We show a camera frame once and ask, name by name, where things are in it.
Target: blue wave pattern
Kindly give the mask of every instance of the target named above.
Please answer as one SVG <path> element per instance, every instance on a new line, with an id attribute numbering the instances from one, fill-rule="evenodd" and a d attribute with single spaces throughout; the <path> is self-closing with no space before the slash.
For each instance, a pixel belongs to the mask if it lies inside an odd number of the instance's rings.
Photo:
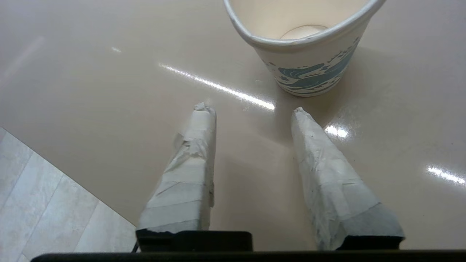
<path id="1" fill-rule="evenodd" d="M 280 77 L 280 84 L 287 86 L 288 90 L 298 94 L 320 93 L 333 87 L 340 80 L 343 72 L 350 62 L 359 37 L 346 50 L 340 51 L 326 63 L 313 66 L 303 66 L 298 68 L 278 68 L 283 75 Z"/>

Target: white paper cup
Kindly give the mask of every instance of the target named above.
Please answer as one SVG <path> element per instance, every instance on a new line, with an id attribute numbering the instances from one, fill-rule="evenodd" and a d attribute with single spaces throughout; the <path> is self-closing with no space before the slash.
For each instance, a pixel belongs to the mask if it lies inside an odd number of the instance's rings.
<path id="1" fill-rule="evenodd" d="M 370 18 L 385 0 L 224 0 L 240 36 L 278 85 L 313 97 L 342 77 Z"/>

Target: cup rim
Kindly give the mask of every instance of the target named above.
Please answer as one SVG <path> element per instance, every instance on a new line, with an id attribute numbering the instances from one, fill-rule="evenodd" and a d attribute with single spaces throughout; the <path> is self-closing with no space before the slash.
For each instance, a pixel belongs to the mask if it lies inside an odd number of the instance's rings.
<path id="1" fill-rule="evenodd" d="M 223 0 L 225 4 L 226 11 L 230 16 L 230 20 L 233 23 L 235 29 L 239 32 L 241 37 L 253 46 L 262 46 L 262 47 L 281 47 L 281 48 L 299 48 L 303 45 L 309 43 L 316 43 L 323 40 L 327 40 L 332 36 L 347 30 L 348 28 L 370 19 L 377 10 L 385 3 L 386 0 L 370 0 L 365 4 L 358 12 L 350 16 L 349 18 L 341 21 L 337 25 L 323 30 L 319 33 L 305 36 L 299 39 L 274 39 L 253 35 L 249 30 L 247 30 L 243 24 L 240 22 L 239 18 L 236 16 L 236 13 L 231 7 L 230 0 Z"/>

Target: tile floor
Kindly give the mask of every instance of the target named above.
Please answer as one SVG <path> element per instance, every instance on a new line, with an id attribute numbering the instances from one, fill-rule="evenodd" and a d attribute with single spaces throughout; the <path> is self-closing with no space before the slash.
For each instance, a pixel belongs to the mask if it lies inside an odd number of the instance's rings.
<path id="1" fill-rule="evenodd" d="M 135 227 L 0 128 L 0 261 L 129 252 Z"/>

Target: glossy table surface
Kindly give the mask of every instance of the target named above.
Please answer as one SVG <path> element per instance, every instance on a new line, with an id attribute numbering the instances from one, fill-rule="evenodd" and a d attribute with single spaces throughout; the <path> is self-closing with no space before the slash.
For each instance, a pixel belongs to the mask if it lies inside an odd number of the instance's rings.
<path id="1" fill-rule="evenodd" d="M 465 12 L 460 0 L 387 1 L 341 82 L 299 98 L 219 0 L 3 0 L 0 126 L 137 224 L 205 101 L 218 116 L 211 229 L 309 250 L 290 131 L 302 106 L 396 213 L 402 248 L 466 248 Z"/>

